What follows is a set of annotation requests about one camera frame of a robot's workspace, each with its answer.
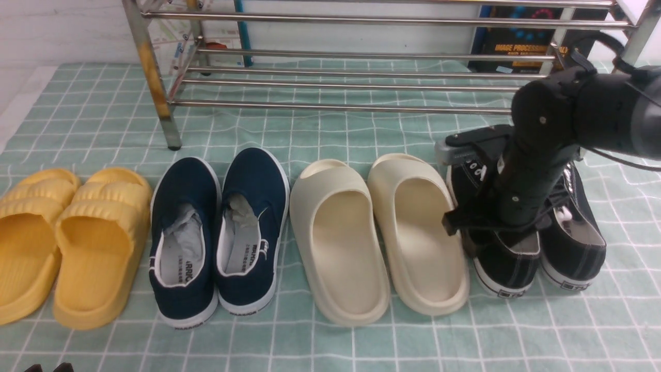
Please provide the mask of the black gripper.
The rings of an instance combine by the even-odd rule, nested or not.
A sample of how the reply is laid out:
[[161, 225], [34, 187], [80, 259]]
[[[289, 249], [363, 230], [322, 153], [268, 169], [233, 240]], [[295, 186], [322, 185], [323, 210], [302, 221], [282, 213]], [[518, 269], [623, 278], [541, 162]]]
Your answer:
[[479, 162], [473, 172], [484, 179], [464, 205], [446, 212], [449, 235], [460, 230], [537, 230], [542, 207], [565, 165], [577, 154], [579, 141], [571, 126], [538, 128], [494, 125], [445, 138], [447, 144], [470, 144], [479, 158], [446, 166]]

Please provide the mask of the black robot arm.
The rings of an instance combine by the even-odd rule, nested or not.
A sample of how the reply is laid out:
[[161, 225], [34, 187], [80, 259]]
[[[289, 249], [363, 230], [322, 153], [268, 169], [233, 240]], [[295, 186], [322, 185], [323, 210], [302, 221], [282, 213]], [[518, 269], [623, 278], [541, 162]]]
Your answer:
[[460, 230], [539, 231], [560, 203], [553, 189], [581, 149], [659, 160], [659, 69], [602, 74], [575, 67], [519, 88], [512, 125], [448, 136], [436, 144], [440, 162], [477, 158], [487, 166], [469, 199], [443, 217]]

